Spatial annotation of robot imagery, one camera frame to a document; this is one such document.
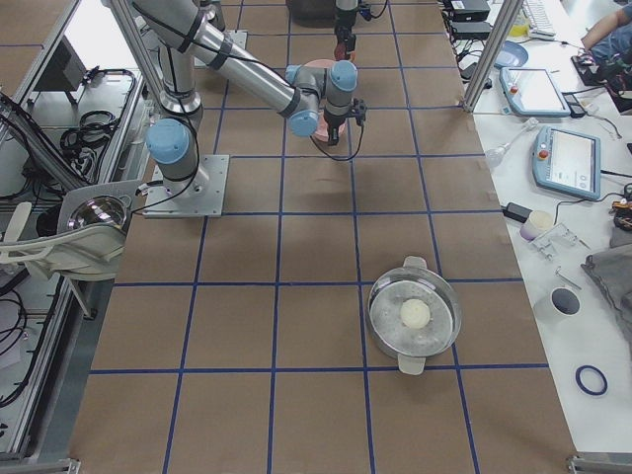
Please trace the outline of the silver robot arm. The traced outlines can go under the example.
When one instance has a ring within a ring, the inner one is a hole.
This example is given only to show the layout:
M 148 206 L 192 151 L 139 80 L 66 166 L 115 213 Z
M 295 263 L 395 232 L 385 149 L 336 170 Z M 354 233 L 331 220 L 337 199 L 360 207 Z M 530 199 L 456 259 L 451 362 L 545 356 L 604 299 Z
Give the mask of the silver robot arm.
M 356 24 L 357 15 L 370 21 L 370 7 L 358 0 L 335 1 L 334 33 L 337 44 L 334 49 L 334 57 L 337 61 L 355 61 L 356 35 L 353 32 L 353 28 Z
M 288 65 L 279 76 L 215 26 L 210 13 L 193 1 L 133 1 L 134 10 L 161 42 L 160 102 L 165 112 L 192 117 L 201 111 L 193 77 L 194 62 L 259 98 L 287 120 L 290 131 L 312 139 L 319 119 L 336 145 L 349 119 L 364 127 L 366 106 L 355 97 L 356 66 L 339 60 L 329 67 Z

